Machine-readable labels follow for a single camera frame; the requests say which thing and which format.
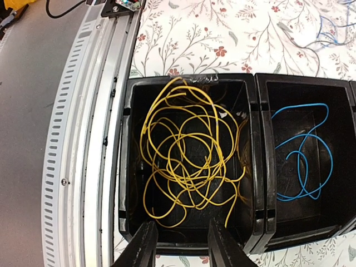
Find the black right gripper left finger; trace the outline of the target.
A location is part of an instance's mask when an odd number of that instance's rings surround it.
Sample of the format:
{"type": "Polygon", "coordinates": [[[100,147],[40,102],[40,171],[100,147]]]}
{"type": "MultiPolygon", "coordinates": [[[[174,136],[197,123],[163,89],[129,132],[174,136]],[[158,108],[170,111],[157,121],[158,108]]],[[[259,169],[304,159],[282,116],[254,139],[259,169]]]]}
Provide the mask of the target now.
{"type": "Polygon", "coordinates": [[[158,230],[154,221],[143,223],[112,267],[153,267],[158,230]]]}

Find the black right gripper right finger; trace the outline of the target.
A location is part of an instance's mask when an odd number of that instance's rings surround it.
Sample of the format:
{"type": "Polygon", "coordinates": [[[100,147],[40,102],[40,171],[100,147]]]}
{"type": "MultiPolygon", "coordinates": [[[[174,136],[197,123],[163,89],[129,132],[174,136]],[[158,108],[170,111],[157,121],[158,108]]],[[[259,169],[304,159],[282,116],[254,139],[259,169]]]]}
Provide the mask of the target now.
{"type": "Polygon", "coordinates": [[[210,266],[253,266],[253,261],[216,218],[210,220],[207,244],[210,266]]]}

